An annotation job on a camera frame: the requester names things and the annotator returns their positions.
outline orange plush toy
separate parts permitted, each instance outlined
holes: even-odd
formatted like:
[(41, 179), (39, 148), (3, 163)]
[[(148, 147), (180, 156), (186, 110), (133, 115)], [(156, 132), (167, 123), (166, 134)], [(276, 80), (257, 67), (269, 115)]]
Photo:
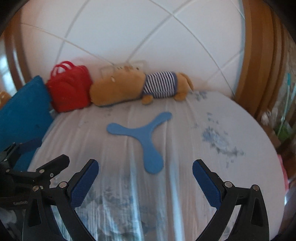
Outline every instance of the orange plush toy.
[(174, 97), (185, 100), (191, 80), (186, 74), (159, 72), (144, 74), (132, 67), (124, 67), (96, 81), (90, 88), (90, 98), (97, 106), (107, 106), (124, 101), (142, 99), (142, 104), (150, 104), (154, 98)]
[(0, 92), (0, 109), (10, 100), (11, 96), (5, 91)]

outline white tile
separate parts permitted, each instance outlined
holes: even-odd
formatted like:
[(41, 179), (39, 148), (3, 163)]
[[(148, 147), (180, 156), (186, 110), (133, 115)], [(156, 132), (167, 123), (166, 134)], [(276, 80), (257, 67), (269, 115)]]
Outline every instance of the white tile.
[(244, 48), (244, 19), (230, 0), (193, 1), (176, 17), (201, 41), (220, 67)]
[(233, 93), (220, 70), (202, 86), (202, 90), (219, 91), (225, 96), (233, 98)]
[(195, 89), (218, 70), (200, 43), (173, 17), (131, 59), (137, 60), (147, 62), (148, 72), (184, 72)]
[(242, 4), (242, 0), (231, 0), (231, 1), (244, 18), (244, 6)]
[(37, 28), (21, 25), (23, 46), (31, 76), (40, 75), (49, 79), (62, 40)]
[(42, 28), (59, 37), (65, 34), (86, 0), (30, 0), (22, 8), (22, 23)]
[(94, 55), (122, 63), (168, 15), (148, 0), (91, 0), (68, 40)]
[(71, 61), (75, 65), (85, 65), (93, 81), (101, 78), (100, 68), (111, 65), (107, 61), (94, 57), (67, 42), (63, 46), (58, 63), (65, 60)]
[(237, 90), (237, 85), (239, 83), (239, 78), (242, 71), (243, 60), (244, 51), (241, 51), (221, 69), (233, 93), (235, 93)]
[(172, 13), (173, 11), (178, 9), (180, 6), (188, 2), (188, 0), (152, 0), (152, 1), (160, 5), (170, 13)]

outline black and white striped shirt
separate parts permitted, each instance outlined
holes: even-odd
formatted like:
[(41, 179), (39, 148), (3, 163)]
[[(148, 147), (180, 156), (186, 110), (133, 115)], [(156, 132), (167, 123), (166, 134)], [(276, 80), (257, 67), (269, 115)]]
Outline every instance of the black and white striped shirt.
[(143, 94), (154, 98), (166, 98), (176, 94), (177, 76), (174, 72), (158, 72), (146, 75)]

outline stuffed dog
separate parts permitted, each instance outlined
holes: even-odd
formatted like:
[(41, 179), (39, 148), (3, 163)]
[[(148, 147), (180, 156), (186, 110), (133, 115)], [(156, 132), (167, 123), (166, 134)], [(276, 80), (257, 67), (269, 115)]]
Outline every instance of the stuffed dog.
[(174, 97), (176, 101), (185, 100), (193, 85), (184, 73), (159, 72), (144, 74), (132, 67), (117, 70), (93, 83), (90, 98), (97, 106), (107, 106), (124, 101), (142, 98), (142, 104), (150, 104), (154, 98)]
[(11, 98), (10, 94), (5, 91), (0, 92), (0, 109), (9, 101)]

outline metal pin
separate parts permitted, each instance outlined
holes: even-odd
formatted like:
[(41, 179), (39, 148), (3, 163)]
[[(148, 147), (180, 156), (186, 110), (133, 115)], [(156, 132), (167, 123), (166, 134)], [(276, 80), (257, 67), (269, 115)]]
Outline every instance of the metal pin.
[(64, 188), (64, 187), (66, 187), (67, 186), (67, 183), (66, 182), (61, 182), (60, 184), (59, 184), (59, 187), (60, 188)]
[(232, 183), (231, 182), (225, 182), (224, 185), (228, 188), (231, 188), (232, 187)]
[(33, 186), (33, 191), (36, 192), (39, 189), (38, 186)]
[(253, 189), (254, 189), (255, 191), (259, 191), (259, 190), (260, 190), (259, 186), (257, 186), (257, 185), (253, 185)]

